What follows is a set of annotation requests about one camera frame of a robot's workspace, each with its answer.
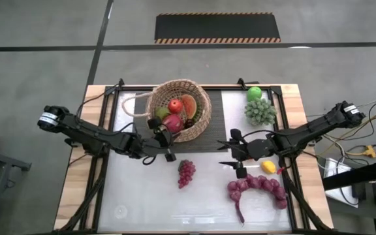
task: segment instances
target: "table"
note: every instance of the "table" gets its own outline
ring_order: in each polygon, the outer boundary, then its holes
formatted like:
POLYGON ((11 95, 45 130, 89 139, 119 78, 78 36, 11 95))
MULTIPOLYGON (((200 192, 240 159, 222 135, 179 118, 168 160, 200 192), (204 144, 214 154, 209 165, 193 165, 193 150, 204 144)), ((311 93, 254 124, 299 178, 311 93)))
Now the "table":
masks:
MULTIPOLYGON (((287 118, 290 127, 294 128, 300 126, 307 122, 306 115, 304 112, 304 107, 302 105, 300 91, 298 85, 296 84, 281 84, 281 85, 262 85, 262 86, 281 86, 283 92, 283 100, 285 104, 285 110, 287 113, 287 118)), ((86 92, 85 100, 91 99, 100 95, 104 92, 106 86, 89 86, 86 92)), ((138 87, 137 85, 126 86, 126 87, 138 87)), ((91 101, 84 105, 82 109, 81 118, 98 125, 100 118, 100 110, 102 106, 102 97, 91 101)), ((110 117, 110 107, 112 106, 112 101, 109 100, 107 103, 106 119, 104 122, 104 127, 107 128, 107 123, 110 117)), ((312 148, 308 148, 307 151, 314 151, 312 148)), ((73 161, 84 154, 83 149, 74 148, 70 161, 73 161)), ((63 192, 61 195, 61 200, 59 203, 59 208, 57 211, 57 217, 55 220, 54 228, 61 228, 71 216, 73 216, 76 209, 79 207, 84 199, 86 185, 88 181, 89 167, 91 164, 91 157, 84 157, 83 159, 74 163, 72 167, 67 170, 65 176, 65 184, 63 186, 63 192)), ((302 189, 305 199, 308 201, 309 205, 313 208, 315 213, 322 219, 322 221, 329 227, 333 227, 332 218, 330 217, 330 211, 328 208, 326 196, 324 193, 324 188, 322 186, 322 180, 319 173, 319 168, 317 162, 314 158, 302 155, 297 159, 298 171, 300 173, 300 181, 302 184, 302 189)), ((91 227, 93 211, 94 211, 95 198, 91 202, 88 213, 87 226, 91 227)), ((297 201, 294 200, 294 211, 296 213, 298 227, 302 227, 301 215, 297 201)))

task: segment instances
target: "lemon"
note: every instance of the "lemon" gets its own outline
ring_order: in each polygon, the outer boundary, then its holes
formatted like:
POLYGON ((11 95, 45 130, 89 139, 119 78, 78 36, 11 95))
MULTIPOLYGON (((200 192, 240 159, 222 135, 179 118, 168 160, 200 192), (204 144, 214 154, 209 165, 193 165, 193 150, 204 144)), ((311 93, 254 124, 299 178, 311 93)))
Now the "lemon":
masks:
POLYGON ((275 164, 271 161, 263 161, 260 167, 262 167, 263 171, 267 174, 273 174, 277 170, 275 164))

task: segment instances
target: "gray floor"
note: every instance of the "gray floor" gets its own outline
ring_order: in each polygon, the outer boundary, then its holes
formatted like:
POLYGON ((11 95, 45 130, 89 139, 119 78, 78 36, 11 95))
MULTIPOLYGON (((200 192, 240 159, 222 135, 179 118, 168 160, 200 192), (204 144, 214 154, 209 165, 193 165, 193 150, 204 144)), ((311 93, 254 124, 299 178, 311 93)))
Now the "gray floor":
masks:
MULTIPOLYGON (((95 45, 105 6, 106 0, 0 0, 0 46, 95 45)), ((376 41, 376 1, 372 0, 117 0, 104 43, 151 44, 154 16, 183 11, 271 11, 283 42, 376 41)), ((93 52, 0 52, 0 152, 33 162, 30 172, 12 175, 17 184, 0 204, 0 234, 51 230, 70 148, 63 136, 40 131, 36 122, 46 104, 77 109, 92 57, 93 52)), ((375 99, 376 48, 103 52, 95 84, 116 84, 120 78, 127 84, 175 78, 217 84, 233 83, 239 77, 297 83, 306 113, 322 114, 343 100, 364 104, 375 99)), ((369 132, 366 128, 360 134, 369 132)), ((343 145, 372 143, 376 135, 343 145)), ((323 140, 317 151, 329 144, 323 140)), ((338 158, 338 151, 326 157, 338 158)), ((341 213, 341 204, 330 206, 339 230, 375 232, 366 217, 371 209, 360 217, 341 213)))

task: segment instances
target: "black mat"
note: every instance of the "black mat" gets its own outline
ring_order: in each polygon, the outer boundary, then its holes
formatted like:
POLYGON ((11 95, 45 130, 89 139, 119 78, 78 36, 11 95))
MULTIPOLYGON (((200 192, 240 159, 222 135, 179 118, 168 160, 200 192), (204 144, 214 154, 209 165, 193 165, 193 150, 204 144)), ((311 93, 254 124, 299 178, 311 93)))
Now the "black mat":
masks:
MULTIPOLYGON (((207 129, 197 138, 192 141, 175 143, 172 146, 174 153, 206 153, 206 152, 219 152, 217 148, 221 144, 216 140, 226 140, 225 119, 223 113, 223 100, 221 99, 221 91, 208 91, 207 94, 211 100, 211 121, 207 129)), ((134 104, 134 113, 144 113, 146 108, 147 98, 136 99, 134 104)), ((144 117, 136 117, 134 123, 137 126, 137 131, 144 138, 152 136, 152 131, 149 130, 146 119, 144 117)))
POLYGON ((155 43, 281 42, 271 12, 177 13, 156 17, 155 43))

